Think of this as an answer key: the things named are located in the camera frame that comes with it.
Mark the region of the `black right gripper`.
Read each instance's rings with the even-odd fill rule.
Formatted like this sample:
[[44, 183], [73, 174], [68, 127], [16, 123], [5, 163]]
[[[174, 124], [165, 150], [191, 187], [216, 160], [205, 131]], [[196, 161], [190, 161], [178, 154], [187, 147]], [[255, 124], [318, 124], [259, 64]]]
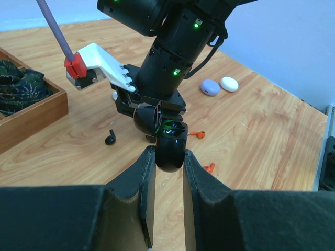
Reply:
[[127, 64], [124, 69], [135, 91], [111, 84], [118, 94], [117, 111], [133, 118], [136, 128], [149, 141], [156, 138], [185, 141], [187, 124], [182, 115], [186, 102], [177, 88], [187, 75], [187, 68], [177, 64], [143, 64], [141, 67]]

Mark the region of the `black earbud charging case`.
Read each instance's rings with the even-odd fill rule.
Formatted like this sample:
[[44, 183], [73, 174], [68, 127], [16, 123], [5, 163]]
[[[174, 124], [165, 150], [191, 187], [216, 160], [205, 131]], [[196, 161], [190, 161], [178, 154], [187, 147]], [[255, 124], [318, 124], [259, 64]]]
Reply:
[[155, 163], [167, 173], [178, 171], [184, 162], [188, 126], [183, 121], [163, 117], [162, 101], [153, 106], [140, 103], [133, 121], [138, 130], [155, 138]]

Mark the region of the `black earbud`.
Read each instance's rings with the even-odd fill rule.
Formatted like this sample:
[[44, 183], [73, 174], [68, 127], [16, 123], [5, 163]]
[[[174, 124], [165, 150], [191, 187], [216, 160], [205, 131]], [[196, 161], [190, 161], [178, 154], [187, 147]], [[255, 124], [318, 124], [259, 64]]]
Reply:
[[113, 129], [109, 131], [110, 135], [105, 139], [106, 145], [113, 145], [116, 142], [116, 136]]

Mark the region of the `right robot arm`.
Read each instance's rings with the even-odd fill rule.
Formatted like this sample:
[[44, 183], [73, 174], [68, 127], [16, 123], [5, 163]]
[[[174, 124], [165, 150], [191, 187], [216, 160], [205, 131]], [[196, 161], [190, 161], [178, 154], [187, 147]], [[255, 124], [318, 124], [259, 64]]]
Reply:
[[243, 1], [98, 1], [97, 9], [132, 30], [154, 37], [140, 67], [122, 65], [131, 87], [116, 84], [116, 107], [132, 117], [141, 103], [162, 102], [163, 116], [182, 121], [186, 103], [178, 92], [180, 83], [199, 67], [194, 62], [204, 47], [215, 53], [227, 38], [225, 21]]

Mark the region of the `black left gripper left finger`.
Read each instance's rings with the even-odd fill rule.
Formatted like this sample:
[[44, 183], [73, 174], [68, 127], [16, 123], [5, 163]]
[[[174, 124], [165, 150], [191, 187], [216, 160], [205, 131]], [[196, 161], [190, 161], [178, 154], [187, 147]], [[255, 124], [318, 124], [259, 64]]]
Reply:
[[155, 148], [105, 185], [1, 188], [1, 250], [149, 250]]

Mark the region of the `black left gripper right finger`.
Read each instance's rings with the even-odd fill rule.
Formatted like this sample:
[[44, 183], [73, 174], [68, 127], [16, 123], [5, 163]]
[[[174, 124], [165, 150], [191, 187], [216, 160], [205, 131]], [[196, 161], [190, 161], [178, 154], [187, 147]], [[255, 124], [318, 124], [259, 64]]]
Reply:
[[334, 250], [334, 193], [233, 190], [192, 151], [183, 169], [187, 250]]

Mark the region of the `lilac earbud charging case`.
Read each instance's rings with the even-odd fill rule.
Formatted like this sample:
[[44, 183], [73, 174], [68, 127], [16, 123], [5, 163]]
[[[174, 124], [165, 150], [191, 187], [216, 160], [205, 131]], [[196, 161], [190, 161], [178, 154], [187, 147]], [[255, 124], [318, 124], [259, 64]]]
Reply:
[[216, 96], [220, 92], [220, 86], [212, 79], [205, 79], [200, 85], [201, 91], [208, 96]]

